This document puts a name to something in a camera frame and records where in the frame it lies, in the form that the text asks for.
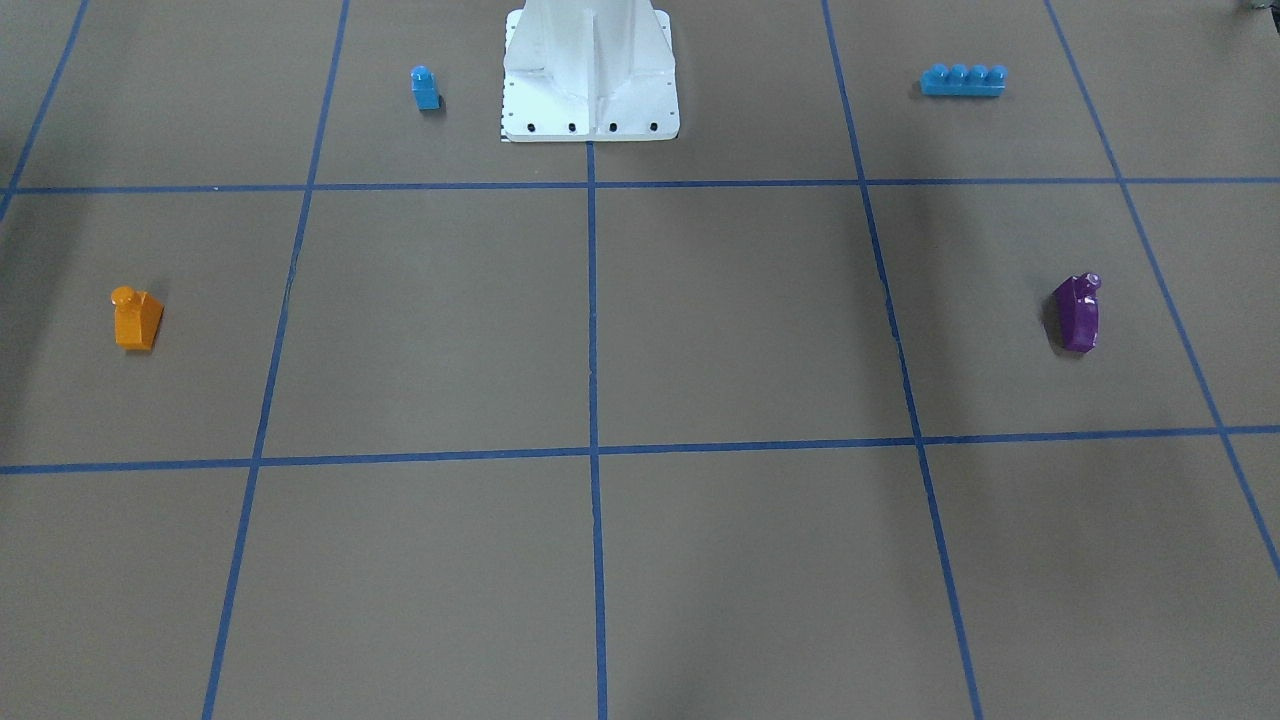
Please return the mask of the purple trapezoid block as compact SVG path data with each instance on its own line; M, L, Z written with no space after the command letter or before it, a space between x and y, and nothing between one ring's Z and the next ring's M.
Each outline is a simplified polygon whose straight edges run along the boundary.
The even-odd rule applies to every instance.
M1059 333L1064 350L1074 354L1091 352L1100 336L1098 274L1087 272L1070 275L1053 292L1059 320Z

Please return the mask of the orange trapezoid block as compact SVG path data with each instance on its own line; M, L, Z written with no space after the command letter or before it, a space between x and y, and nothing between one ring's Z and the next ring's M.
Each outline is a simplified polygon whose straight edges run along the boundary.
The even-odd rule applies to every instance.
M164 314L152 293L119 286L110 293L115 345L125 351L151 352Z

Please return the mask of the small blue block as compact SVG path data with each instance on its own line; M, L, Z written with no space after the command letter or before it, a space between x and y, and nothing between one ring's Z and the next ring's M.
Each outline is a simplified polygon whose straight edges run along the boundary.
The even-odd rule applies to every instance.
M410 91L419 111L435 111L442 106L436 77L429 67L417 65L410 72Z

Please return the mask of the long blue studded block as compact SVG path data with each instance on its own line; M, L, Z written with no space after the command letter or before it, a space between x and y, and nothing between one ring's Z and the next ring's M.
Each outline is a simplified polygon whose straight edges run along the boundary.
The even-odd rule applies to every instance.
M1009 81L1004 65L934 64L919 79L920 91L932 97L1000 97Z

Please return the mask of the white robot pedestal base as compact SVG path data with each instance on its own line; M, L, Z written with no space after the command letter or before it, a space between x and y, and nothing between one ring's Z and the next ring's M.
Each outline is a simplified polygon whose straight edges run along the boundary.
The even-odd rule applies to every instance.
M678 137L671 18L653 3L526 1L504 31L503 141Z

